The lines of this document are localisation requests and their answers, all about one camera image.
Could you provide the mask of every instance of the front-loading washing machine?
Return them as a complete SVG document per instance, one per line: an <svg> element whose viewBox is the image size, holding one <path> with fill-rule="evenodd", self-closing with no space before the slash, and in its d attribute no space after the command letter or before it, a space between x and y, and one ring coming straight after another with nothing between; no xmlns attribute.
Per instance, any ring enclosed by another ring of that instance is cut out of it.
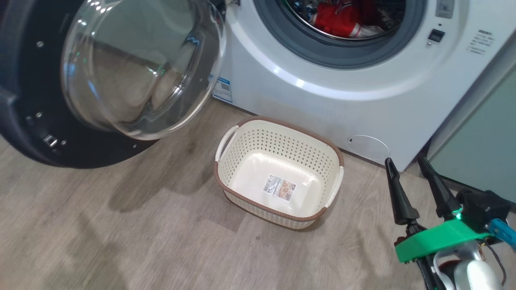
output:
<svg viewBox="0 0 516 290"><path fill-rule="evenodd" d="M291 2L228 8L215 97L400 170L516 28L512 0L407 0L395 29L343 40L300 21Z"/></svg>
<svg viewBox="0 0 516 290"><path fill-rule="evenodd" d="M359 40L320 33L291 0L227 2L3 1L1 134L49 165L107 166L213 91L404 169L516 28L511 0L407 0L397 27Z"/></svg>

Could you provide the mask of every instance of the basket bottom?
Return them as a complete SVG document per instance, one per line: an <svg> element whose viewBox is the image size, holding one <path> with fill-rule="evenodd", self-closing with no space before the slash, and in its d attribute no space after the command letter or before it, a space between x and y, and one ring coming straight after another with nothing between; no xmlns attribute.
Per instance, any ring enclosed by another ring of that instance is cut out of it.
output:
<svg viewBox="0 0 516 290"><path fill-rule="evenodd" d="M309 217L319 210L323 184L317 174L292 160L257 152L244 157L229 187L273 210Z"/></svg>

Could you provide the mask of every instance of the laundry basket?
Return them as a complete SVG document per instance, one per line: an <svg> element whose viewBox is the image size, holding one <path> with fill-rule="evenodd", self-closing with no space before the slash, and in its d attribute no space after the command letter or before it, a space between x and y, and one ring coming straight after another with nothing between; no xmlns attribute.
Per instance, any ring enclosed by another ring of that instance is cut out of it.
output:
<svg viewBox="0 0 516 290"><path fill-rule="evenodd" d="M251 117L222 138L215 178L241 208L303 229L333 202L343 166L342 154L330 141L285 122Z"/></svg>

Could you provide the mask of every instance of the black cable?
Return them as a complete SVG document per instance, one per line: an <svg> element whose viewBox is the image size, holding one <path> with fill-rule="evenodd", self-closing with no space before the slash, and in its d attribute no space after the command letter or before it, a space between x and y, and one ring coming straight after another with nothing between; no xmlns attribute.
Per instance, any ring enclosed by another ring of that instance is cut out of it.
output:
<svg viewBox="0 0 516 290"><path fill-rule="evenodd" d="M500 265L500 269L502 269L502 274L504 275L504 277L502 278L502 286L505 284L505 281L507 280L507 274L505 273L505 268L504 266L502 265L502 262L500 261L500 257L498 257L498 254L496 254L496 252L494 251L493 248L491 248L491 246L489 246L488 244L486 244L486 247L488 247L491 252L493 252L493 256L494 258L496 259L496 261L498 262L498 265Z"/></svg>

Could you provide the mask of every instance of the laundry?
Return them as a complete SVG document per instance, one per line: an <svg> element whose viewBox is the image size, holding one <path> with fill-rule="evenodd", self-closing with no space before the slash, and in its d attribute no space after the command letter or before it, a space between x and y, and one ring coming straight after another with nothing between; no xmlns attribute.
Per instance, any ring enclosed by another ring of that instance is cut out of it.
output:
<svg viewBox="0 0 516 290"><path fill-rule="evenodd" d="M294 11L328 34L363 39L395 28L404 16L404 4L382 0L298 0Z"/></svg>

